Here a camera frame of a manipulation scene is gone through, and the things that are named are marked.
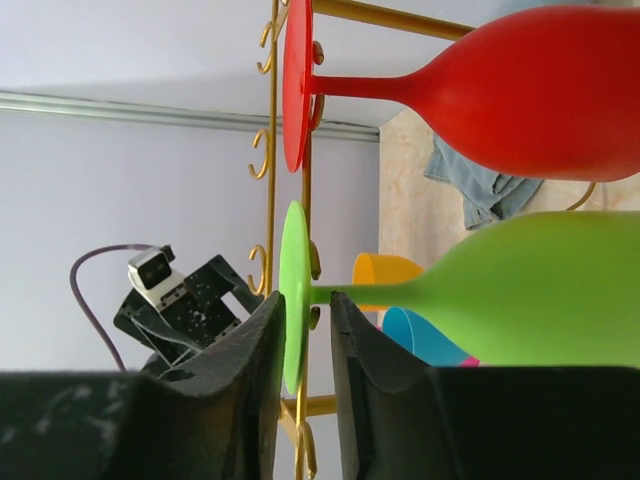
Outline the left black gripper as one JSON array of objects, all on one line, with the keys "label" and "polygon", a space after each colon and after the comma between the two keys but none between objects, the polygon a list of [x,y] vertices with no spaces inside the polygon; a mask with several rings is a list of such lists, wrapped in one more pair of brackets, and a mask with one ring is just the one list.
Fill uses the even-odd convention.
[{"label": "left black gripper", "polygon": [[178,298],[160,312],[131,290],[113,323],[153,350],[143,370],[163,373],[227,336],[262,302],[218,254],[188,275]]}]

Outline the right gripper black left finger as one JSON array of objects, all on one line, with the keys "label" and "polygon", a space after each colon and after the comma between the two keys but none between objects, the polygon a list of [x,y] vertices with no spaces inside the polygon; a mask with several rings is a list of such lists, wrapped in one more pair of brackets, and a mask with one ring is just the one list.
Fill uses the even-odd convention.
[{"label": "right gripper black left finger", "polygon": [[285,300],[160,377],[5,372],[5,479],[269,479]]}]

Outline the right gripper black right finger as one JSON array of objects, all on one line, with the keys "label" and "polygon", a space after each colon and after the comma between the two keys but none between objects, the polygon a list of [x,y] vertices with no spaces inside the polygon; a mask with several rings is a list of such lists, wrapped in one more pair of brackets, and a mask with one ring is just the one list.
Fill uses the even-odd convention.
[{"label": "right gripper black right finger", "polygon": [[639,373],[433,367],[330,300],[346,479],[635,479]]}]

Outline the blue plastic wine glass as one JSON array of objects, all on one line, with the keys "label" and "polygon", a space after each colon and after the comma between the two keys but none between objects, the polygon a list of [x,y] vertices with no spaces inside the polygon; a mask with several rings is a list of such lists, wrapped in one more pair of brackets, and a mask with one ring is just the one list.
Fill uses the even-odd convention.
[{"label": "blue plastic wine glass", "polygon": [[420,360],[436,367],[463,365],[469,354],[421,315],[392,307],[384,315],[382,332]]}]

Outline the pink plastic wine glass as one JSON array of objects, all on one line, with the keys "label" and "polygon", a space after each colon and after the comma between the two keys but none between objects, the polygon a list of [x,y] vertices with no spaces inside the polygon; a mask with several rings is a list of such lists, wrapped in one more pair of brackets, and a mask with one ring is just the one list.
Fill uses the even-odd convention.
[{"label": "pink plastic wine glass", "polygon": [[459,367],[461,368],[475,368],[479,366],[480,366],[480,361],[473,356],[468,356],[465,360],[463,360],[459,364]]}]

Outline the orange plastic wine glass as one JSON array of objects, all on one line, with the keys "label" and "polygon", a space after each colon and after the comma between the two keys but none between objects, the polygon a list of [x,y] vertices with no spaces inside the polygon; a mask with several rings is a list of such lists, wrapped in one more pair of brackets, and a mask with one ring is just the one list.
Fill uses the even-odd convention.
[{"label": "orange plastic wine glass", "polygon": [[397,255],[361,253],[356,258],[352,283],[354,285],[397,284],[420,276],[424,268]]}]

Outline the green plastic wine glass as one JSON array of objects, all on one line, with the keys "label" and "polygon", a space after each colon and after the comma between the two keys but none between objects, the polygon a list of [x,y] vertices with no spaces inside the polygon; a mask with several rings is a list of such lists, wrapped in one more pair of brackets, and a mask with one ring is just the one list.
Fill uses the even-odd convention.
[{"label": "green plastic wine glass", "polygon": [[340,287],[423,316],[491,366],[639,364],[639,215],[547,211],[488,226],[410,280]]}]

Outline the red plastic wine glass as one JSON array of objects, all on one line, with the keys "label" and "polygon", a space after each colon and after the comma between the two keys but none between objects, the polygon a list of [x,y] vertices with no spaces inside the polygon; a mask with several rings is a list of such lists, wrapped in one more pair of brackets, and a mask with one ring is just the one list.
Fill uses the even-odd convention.
[{"label": "red plastic wine glass", "polygon": [[508,175],[611,182],[639,170],[639,11],[552,5],[516,12],[401,77],[313,71],[312,7],[289,6],[283,141],[300,168],[314,95],[392,100],[454,150]]}]

